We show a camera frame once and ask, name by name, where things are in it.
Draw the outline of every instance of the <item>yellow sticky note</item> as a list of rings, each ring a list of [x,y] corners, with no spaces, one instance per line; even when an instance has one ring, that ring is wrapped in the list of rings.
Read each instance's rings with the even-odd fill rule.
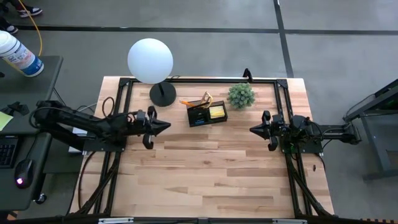
[[[0,131],[10,122],[13,116],[0,112]]]
[[[210,118],[222,118],[225,116],[224,108],[223,106],[211,106],[209,107],[210,110]]]

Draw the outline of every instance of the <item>yellow pencil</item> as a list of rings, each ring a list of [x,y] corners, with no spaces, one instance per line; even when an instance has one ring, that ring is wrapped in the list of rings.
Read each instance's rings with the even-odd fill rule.
[[[194,105],[193,103],[189,103],[189,102],[181,101],[181,100],[180,100],[180,103],[185,104],[185,105],[188,105],[188,106],[196,106],[196,105]]]

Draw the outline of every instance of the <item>small potted plant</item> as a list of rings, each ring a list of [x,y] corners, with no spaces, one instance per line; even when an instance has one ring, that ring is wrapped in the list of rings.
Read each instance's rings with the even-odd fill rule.
[[[254,92],[248,83],[238,83],[229,88],[228,101],[235,109],[244,109],[254,103]]]

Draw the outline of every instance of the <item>wooden tabletop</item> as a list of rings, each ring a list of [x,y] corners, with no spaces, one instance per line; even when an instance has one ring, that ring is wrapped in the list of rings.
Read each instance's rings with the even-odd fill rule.
[[[116,97],[119,78],[104,77],[95,113],[97,117],[103,117],[103,100],[108,96]],[[288,84],[294,114],[311,117],[303,79],[291,78]],[[174,83],[177,90],[175,102],[165,108],[156,107],[158,119],[172,125],[155,138],[154,149],[145,149],[142,137],[128,139],[121,158],[112,216],[294,217],[284,155],[278,149],[268,151],[268,141],[249,132],[250,127],[261,124],[264,110],[277,113],[274,87],[252,84],[255,103],[238,111],[226,100],[231,85]],[[151,87],[134,84],[130,111],[146,111],[152,105],[149,99]],[[215,101],[226,102],[228,121],[190,128],[186,106],[178,101],[199,100],[206,91]],[[284,100],[282,102],[284,114],[287,114]],[[111,102],[108,101],[106,111],[110,109]],[[82,181],[82,203],[98,185],[103,157],[104,153],[97,152],[87,165]],[[333,213],[322,163],[310,154],[303,155],[303,163],[308,187],[325,209]],[[313,165],[316,165],[316,171],[313,171]],[[304,211],[300,190],[298,195],[300,208]],[[71,212],[76,210],[77,191]]]

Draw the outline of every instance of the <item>black lamp base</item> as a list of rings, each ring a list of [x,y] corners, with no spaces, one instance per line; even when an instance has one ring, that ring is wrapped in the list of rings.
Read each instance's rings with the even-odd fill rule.
[[[149,97],[156,106],[168,106],[175,101],[177,93],[171,83],[161,82],[150,89]]]

